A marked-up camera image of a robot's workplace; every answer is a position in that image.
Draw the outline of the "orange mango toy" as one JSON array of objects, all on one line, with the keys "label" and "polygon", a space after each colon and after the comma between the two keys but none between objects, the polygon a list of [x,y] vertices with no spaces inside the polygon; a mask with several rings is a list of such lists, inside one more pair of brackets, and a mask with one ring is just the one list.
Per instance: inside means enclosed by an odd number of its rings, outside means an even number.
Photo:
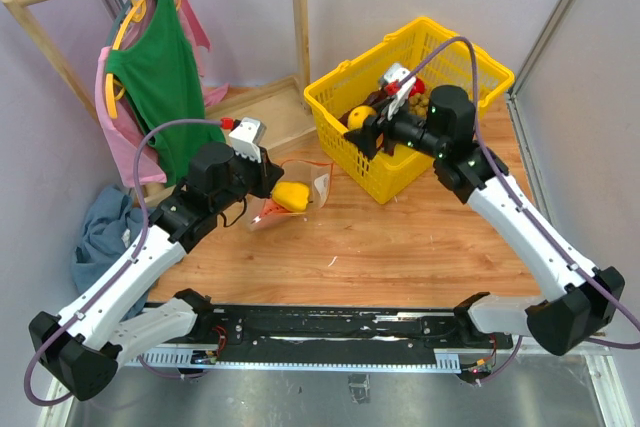
[{"label": "orange mango toy", "polygon": [[364,121],[376,114],[376,110],[368,105],[354,107],[347,116],[347,129],[349,131],[361,129]]}]

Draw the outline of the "yellow bell pepper toy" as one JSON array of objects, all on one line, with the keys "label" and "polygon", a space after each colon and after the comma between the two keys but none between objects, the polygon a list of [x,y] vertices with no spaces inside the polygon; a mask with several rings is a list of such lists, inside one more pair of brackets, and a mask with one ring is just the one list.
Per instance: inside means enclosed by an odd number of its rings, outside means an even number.
[{"label": "yellow bell pepper toy", "polygon": [[272,200],[284,209],[301,213],[309,204],[310,188],[301,182],[278,182],[272,192]]}]

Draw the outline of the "watermelon slice toy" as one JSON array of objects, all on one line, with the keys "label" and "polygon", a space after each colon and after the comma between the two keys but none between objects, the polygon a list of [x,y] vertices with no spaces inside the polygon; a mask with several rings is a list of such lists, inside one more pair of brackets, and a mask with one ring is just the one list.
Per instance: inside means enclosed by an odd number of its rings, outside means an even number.
[{"label": "watermelon slice toy", "polygon": [[297,216],[297,213],[285,209],[272,199],[253,199],[248,214],[248,227],[251,231],[274,227]]}]

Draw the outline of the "clear zip bag orange zipper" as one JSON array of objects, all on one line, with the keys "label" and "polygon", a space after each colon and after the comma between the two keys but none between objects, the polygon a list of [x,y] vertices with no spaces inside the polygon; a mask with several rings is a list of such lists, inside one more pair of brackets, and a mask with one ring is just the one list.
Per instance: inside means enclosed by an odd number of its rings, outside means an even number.
[{"label": "clear zip bag orange zipper", "polygon": [[284,174],[276,182],[270,197],[249,199],[244,225],[250,232],[306,217],[322,209],[328,200],[333,162],[287,159],[281,167]]}]

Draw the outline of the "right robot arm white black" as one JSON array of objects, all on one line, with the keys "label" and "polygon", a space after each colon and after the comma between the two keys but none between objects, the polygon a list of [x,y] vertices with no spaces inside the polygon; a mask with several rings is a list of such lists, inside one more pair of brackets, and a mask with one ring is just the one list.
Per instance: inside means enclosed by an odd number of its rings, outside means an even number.
[{"label": "right robot arm white black", "polygon": [[613,267],[578,253],[528,201],[506,165],[475,137],[476,109],[460,87],[435,88],[424,117],[409,98],[380,101],[358,129],[345,133],[367,158],[407,146],[434,160],[439,182],[501,235],[537,282],[539,297],[476,294],[454,310],[455,339],[474,347],[490,333],[529,336],[562,356],[608,325],[624,289]]}]

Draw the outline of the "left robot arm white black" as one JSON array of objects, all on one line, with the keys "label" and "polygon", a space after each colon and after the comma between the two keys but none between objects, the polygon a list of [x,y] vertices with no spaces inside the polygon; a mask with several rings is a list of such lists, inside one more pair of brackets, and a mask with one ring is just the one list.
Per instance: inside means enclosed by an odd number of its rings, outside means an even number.
[{"label": "left robot arm white black", "polygon": [[214,307],[191,289],[157,308],[127,319],[126,313],[170,267],[217,225],[225,210],[250,196],[270,196],[284,170],[265,148],[251,160],[220,142],[199,149],[186,175],[144,221],[122,256],[58,314],[38,313],[29,324],[42,365],[79,401],[98,395],[135,357],[173,339],[200,343],[215,330]]}]

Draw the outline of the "green tank top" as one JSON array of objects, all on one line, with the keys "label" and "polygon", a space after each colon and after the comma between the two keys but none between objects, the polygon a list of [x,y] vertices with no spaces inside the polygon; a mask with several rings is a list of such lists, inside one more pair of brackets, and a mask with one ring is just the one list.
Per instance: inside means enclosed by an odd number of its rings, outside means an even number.
[{"label": "green tank top", "polygon": [[[174,0],[154,0],[156,9],[147,30],[125,50],[111,52],[106,72],[125,88],[125,98],[148,133],[166,122],[204,117],[204,99],[191,45],[180,25]],[[209,142],[224,142],[220,127],[181,124],[155,134],[148,146],[171,186],[183,177],[190,159]]]}]

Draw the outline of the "wooden clothes rack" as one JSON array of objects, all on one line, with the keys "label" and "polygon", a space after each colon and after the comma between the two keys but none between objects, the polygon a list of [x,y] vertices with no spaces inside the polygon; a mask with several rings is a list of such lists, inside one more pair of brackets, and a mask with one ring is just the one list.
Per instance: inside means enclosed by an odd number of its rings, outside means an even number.
[{"label": "wooden clothes rack", "polygon": [[106,133],[115,130],[121,118],[145,134],[163,120],[202,121],[216,112],[231,112],[276,121],[278,130],[267,145],[285,153],[316,131],[304,101],[310,81],[307,0],[293,0],[298,73],[218,105],[206,101],[194,50],[198,42],[183,29],[188,0],[130,0],[129,12],[103,49],[107,56],[93,98],[29,10],[49,0],[1,1]]}]

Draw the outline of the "tan longan bunch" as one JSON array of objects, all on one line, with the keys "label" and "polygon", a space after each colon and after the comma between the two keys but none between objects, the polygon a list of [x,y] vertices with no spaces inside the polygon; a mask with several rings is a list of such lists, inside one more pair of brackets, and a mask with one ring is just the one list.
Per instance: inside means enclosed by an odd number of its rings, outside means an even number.
[{"label": "tan longan bunch", "polygon": [[425,93],[416,93],[409,97],[409,112],[425,119],[429,111],[429,96]]}]

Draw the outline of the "red apple toy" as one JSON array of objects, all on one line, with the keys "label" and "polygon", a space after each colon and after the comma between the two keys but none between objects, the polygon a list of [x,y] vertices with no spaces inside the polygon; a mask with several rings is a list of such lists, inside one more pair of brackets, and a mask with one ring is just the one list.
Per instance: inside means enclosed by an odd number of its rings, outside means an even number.
[{"label": "red apple toy", "polygon": [[424,82],[423,82],[420,78],[415,77],[415,78],[414,78],[414,84],[413,84],[413,86],[412,86],[412,88],[411,88],[411,91],[410,91],[410,93],[409,93],[409,96],[410,96],[410,97],[413,97],[413,96],[415,96],[415,95],[421,95],[421,94],[424,94],[424,93],[425,93],[425,90],[426,90],[426,87],[425,87]]}]

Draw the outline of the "yellow plastic basket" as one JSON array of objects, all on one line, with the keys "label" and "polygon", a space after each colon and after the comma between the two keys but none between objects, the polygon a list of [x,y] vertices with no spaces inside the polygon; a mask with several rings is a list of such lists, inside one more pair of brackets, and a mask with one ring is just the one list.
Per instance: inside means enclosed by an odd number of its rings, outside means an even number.
[{"label": "yellow plastic basket", "polygon": [[[340,63],[335,69],[308,85],[304,97],[310,106],[320,145],[376,202],[385,204],[432,166],[432,158],[407,146],[395,148],[393,156],[380,152],[369,161],[343,135],[347,128],[340,118],[363,105],[377,90],[378,80],[394,63],[415,68],[428,54],[449,38],[458,35],[437,22],[418,17],[360,56]],[[478,63],[479,116],[514,83],[512,71],[474,44]],[[461,42],[444,49],[417,77],[426,93],[440,85],[464,88],[471,98],[472,74],[468,48]]]}]

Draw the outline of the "pink garment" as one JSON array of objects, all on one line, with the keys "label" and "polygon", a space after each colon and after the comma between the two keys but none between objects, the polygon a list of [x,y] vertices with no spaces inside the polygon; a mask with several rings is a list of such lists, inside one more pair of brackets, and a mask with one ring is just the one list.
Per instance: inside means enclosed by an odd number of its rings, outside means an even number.
[{"label": "pink garment", "polygon": [[[201,58],[201,47],[207,52],[211,50],[211,41],[206,34],[200,20],[196,16],[189,0],[181,0],[181,5],[177,11],[180,25],[183,29],[185,37],[191,45],[194,53],[194,58],[198,68],[200,76],[200,84],[204,99],[205,107],[211,107],[217,103],[220,103],[228,94],[229,83],[222,84],[220,87],[208,87],[204,83],[205,67]],[[124,36],[122,47],[125,49],[133,46],[142,34],[147,30],[150,23],[148,17],[139,23],[133,22],[131,27]],[[107,57],[111,53],[111,46],[120,27],[121,21],[116,22],[116,26],[112,27],[107,40],[107,45],[104,46],[98,58],[94,97],[95,97],[95,109],[98,116],[99,124],[102,128],[103,134],[109,145],[113,160],[119,171],[121,181],[125,187],[134,186],[133,176],[133,160],[136,149],[143,139],[144,134],[141,132],[137,121],[134,119],[133,108],[126,98],[124,100],[116,101],[116,109],[118,117],[112,119],[108,114],[106,106],[104,87],[106,80],[105,67]],[[165,184],[167,181],[167,175],[162,170],[158,163],[158,154],[156,151],[147,146],[143,149],[143,153],[140,158],[139,173],[141,176],[141,184],[160,183]]]}]

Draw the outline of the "blue cloth heap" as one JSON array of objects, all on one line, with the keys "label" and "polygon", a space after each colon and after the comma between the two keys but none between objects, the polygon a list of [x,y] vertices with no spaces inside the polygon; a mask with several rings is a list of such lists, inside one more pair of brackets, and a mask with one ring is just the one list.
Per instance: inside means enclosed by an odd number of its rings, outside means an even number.
[{"label": "blue cloth heap", "polygon": [[116,185],[108,185],[89,207],[74,248],[70,271],[79,294],[84,294],[122,256],[139,236],[142,212]]}]

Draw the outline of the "yellow clothes hanger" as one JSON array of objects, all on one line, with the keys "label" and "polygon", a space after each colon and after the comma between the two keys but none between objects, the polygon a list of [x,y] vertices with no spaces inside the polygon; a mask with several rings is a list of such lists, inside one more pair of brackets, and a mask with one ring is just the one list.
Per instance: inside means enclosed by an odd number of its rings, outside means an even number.
[{"label": "yellow clothes hanger", "polygon": [[[112,51],[118,51],[121,47],[125,34],[129,31],[131,23],[140,23],[145,19],[147,13],[146,0],[127,0],[116,17],[115,26],[112,28],[113,37],[109,42]],[[105,102],[109,117],[115,120],[118,117],[117,101],[125,93],[125,88],[120,81],[115,79],[112,73],[107,73],[105,77]]]}]

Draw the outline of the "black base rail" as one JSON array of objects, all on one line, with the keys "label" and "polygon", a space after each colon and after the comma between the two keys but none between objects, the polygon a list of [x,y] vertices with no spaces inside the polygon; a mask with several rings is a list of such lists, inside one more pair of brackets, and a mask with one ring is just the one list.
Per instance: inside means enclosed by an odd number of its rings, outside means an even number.
[{"label": "black base rail", "polygon": [[166,341],[132,363],[213,369],[459,373],[486,370],[513,346],[467,334],[446,309],[218,305],[212,332]]}]

